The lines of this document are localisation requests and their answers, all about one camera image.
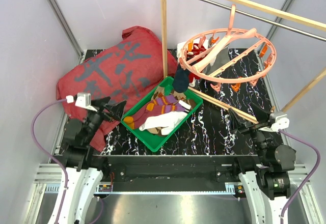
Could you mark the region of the white sock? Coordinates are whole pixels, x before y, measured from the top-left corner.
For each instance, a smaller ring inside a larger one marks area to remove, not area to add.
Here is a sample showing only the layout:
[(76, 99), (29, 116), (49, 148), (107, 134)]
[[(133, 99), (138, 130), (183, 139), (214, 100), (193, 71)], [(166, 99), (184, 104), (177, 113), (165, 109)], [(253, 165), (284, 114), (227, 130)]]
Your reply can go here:
[(155, 117), (148, 117), (139, 127), (140, 131), (148, 131), (157, 135), (168, 135), (187, 116), (181, 111), (172, 111)]

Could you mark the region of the purple striped sock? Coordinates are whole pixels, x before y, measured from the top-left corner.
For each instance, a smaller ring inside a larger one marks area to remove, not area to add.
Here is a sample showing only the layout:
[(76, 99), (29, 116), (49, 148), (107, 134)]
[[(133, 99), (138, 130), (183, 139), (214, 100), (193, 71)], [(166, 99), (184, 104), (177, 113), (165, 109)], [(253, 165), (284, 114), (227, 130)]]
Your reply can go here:
[(126, 116), (123, 122), (131, 129), (138, 129), (149, 117), (156, 117), (170, 112), (183, 112), (187, 115), (189, 110), (190, 108), (185, 108), (180, 103), (176, 105), (155, 105), (153, 102), (149, 102), (142, 106), (135, 114)]
[(155, 111), (163, 114), (168, 105), (175, 105), (178, 100), (173, 95), (156, 97), (145, 105), (146, 111)]

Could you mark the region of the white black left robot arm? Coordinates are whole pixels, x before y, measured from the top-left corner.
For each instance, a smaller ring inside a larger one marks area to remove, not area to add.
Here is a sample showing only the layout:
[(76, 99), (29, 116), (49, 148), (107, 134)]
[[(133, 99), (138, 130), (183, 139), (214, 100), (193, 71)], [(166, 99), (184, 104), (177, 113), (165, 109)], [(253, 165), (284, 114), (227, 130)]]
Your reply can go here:
[(62, 169), (60, 188), (49, 223), (85, 223), (85, 217), (100, 181), (110, 176), (108, 161), (95, 158), (90, 145), (104, 121), (120, 121), (126, 101), (111, 103), (110, 97), (93, 100), (89, 93), (66, 96), (66, 102), (87, 110), (63, 141), (67, 149), (58, 161)]

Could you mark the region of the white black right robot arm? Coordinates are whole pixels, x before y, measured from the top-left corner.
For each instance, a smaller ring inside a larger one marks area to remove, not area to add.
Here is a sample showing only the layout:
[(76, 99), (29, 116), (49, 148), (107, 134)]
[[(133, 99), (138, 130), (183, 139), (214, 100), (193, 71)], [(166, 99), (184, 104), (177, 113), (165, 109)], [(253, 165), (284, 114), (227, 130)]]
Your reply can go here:
[(235, 159), (231, 175), (243, 185), (252, 223), (287, 223), (287, 215), (281, 212), (290, 198), (288, 173), (295, 169), (296, 151), (285, 144), (275, 145), (272, 134), (288, 128), (290, 120), (284, 112), (271, 113), (255, 104), (253, 112), (256, 124), (229, 109), (231, 132), (249, 135), (259, 159)]

